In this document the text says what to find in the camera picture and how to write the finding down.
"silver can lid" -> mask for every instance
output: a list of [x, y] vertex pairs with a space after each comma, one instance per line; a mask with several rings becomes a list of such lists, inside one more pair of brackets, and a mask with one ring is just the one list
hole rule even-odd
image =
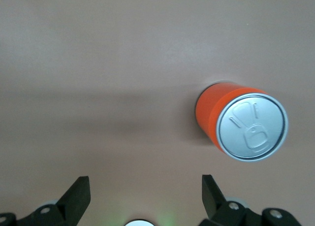
[[288, 131], [283, 106], [273, 97], [250, 93], [232, 100], [217, 122], [223, 151], [239, 161], [259, 161], [275, 153]]

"can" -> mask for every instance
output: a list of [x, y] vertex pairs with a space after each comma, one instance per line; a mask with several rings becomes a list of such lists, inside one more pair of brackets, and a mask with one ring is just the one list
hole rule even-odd
[[265, 91], [234, 83], [216, 83], [199, 97], [195, 116], [212, 142], [239, 161], [274, 154], [288, 132], [284, 107]]

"metal can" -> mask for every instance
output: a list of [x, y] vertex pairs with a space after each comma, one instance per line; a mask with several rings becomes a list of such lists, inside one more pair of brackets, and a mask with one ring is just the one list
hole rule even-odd
[[259, 161], [283, 144], [288, 131], [284, 107], [265, 91], [216, 83], [199, 97], [195, 115], [212, 142], [239, 161]]

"cylindrical container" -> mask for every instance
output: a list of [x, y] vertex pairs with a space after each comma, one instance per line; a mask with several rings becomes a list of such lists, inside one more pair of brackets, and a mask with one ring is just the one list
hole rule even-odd
[[196, 119], [212, 142], [239, 161], [275, 153], [288, 131], [283, 106], [266, 92], [234, 83], [216, 83], [199, 97]]

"beige table surface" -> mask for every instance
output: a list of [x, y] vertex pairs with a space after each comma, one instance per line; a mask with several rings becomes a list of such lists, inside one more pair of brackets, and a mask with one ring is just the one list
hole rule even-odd
[[[201, 176], [261, 213], [315, 217], [315, 0], [0, 0], [0, 212], [24, 217], [79, 176], [80, 226], [196, 226]], [[194, 120], [218, 80], [286, 108], [272, 157], [236, 161]]]

